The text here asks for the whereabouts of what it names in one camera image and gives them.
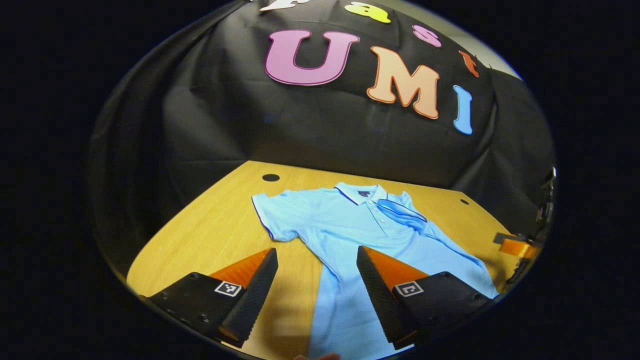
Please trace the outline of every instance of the yellow letter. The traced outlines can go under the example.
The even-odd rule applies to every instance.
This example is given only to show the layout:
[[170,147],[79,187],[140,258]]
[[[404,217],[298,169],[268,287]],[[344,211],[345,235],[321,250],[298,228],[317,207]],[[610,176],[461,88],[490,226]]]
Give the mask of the yellow letter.
[[371,99],[392,104],[396,101],[396,96],[391,92],[391,85],[395,83],[400,102],[403,106],[409,106],[419,91],[413,109],[418,114],[437,119],[436,84],[440,75],[425,65],[418,66],[413,74],[409,74],[400,55],[395,51],[380,46],[371,47],[371,51],[378,55],[378,74],[376,84],[367,89],[367,95]]
[[260,11],[267,12],[269,10],[292,8],[295,6],[294,4],[292,4],[294,1],[298,4],[304,4],[309,0],[276,0],[271,5],[261,8]]
[[358,3],[356,1],[352,1],[351,4],[353,5],[347,5],[344,7],[349,12],[356,13],[358,15],[368,16],[374,20],[384,22],[385,24],[391,22],[391,20],[387,18],[389,14],[385,10],[382,10],[381,8],[375,7],[373,5],[365,4],[365,3]]

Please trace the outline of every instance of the shirt collar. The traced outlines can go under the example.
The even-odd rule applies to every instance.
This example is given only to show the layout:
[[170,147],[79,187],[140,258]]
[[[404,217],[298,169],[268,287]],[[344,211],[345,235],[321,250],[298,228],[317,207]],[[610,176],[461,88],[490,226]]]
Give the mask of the shirt collar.
[[[346,196],[356,205],[362,205],[368,200],[377,202],[380,199],[386,199],[388,196],[385,189],[383,189],[380,185],[356,186],[345,183],[338,183],[335,188],[338,189],[341,194]],[[358,192],[369,192],[369,196],[360,195]]]

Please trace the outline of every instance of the hand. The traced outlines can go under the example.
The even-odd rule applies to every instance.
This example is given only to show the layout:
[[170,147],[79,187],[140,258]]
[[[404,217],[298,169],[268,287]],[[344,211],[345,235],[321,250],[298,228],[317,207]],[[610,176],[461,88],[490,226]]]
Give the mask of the hand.
[[[294,357],[293,360],[311,360],[311,359],[302,355],[298,355]],[[329,354],[322,355],[321,357],[317,357],[313,360],[340,360],[340,355],[336,354],[335,352],[330,352]]]

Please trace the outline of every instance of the letter m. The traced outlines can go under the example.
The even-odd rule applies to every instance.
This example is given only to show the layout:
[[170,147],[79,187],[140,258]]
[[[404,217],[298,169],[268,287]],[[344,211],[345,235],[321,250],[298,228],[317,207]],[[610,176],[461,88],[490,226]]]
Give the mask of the letter m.
[[423,116],[437,119],[436,83],[440,78],[438,73],[430,67],[420,65],[410,74],[402,58],[395,51],[380,46],[371,47],[371,51],[378,55],[378,73],[376,84],[367,89],[367,95],[374,100],[392,104],[396,101],[396,96],[391,88],[392,84],[396,84],[403,106],[409,106],[418,94],[413,109]]

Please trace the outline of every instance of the shirt sleeve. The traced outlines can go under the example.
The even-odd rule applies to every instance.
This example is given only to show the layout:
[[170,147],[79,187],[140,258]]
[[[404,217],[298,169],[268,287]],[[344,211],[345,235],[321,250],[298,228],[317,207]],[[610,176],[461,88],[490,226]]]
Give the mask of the shirt sleeve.
[[268,197],[265,193],[252,196],[255,212],[271,239],[293,240],[299,236],[299,231],[308,226],[314,210],[309,192],[285,190],[274,197]]

